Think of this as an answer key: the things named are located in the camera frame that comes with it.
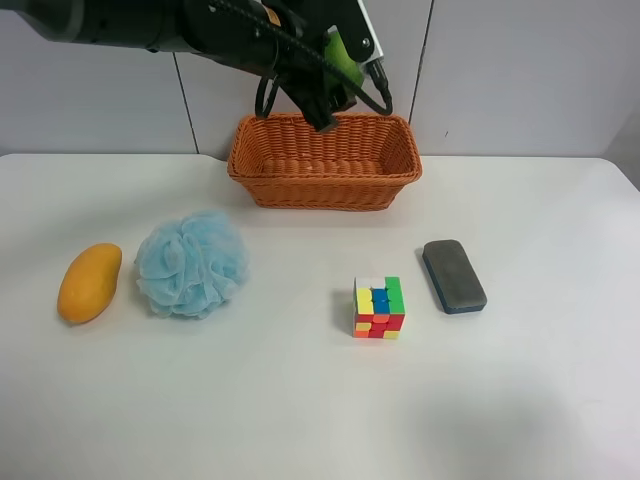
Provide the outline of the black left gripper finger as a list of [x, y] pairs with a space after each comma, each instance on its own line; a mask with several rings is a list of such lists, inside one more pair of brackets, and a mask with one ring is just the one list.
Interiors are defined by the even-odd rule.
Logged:
[[294, 75], [283, 81], [283, 90], [317, 133], [327, 133], [338, 125], [320, 75]]

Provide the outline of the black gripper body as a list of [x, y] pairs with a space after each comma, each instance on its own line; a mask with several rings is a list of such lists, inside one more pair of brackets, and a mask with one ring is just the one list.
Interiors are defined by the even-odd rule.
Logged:
[[255, 75], [319, 72], [320, 62], [308, 53], [318, 54], [318, 47], [293, 45], [293, 17], [284, 11], [275, 16], [280, 24], [258, 1], [191, 1], [189, 45], [205, 58]]

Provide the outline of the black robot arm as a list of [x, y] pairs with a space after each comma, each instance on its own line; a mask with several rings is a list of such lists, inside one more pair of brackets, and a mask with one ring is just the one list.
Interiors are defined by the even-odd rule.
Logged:
[[41, 37], [75, 43], [185, 52], [259, 77], [254, 110], [265, 119], [284, 91], [318, 132], [337, 124], [320, 41], [299, 48], [299, 23], [260, 1], [4, 1]]

